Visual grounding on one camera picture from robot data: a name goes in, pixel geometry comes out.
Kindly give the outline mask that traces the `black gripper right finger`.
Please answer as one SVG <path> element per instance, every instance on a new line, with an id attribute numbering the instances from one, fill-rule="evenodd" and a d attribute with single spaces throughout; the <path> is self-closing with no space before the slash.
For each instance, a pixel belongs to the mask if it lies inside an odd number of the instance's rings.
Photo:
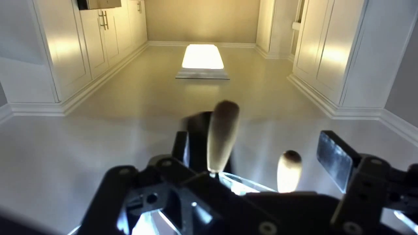
<path id="1" fill-rule="evenodd" d="M 340 191 L 348 186 L 361 156 L 333 130 L 321 130 L 316 156 Z"/>

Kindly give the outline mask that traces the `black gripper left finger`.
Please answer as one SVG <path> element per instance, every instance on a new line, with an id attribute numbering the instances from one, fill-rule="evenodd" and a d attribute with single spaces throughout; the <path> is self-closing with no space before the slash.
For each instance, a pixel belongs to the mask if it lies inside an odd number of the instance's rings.
<path id="1" fill-rule="evenodd" d="M 180 161 L 186 159 L 188 152 L 188 133 L 184 130 L 178 130 L 174 135 L 173 146 L 171 155 Z"/>

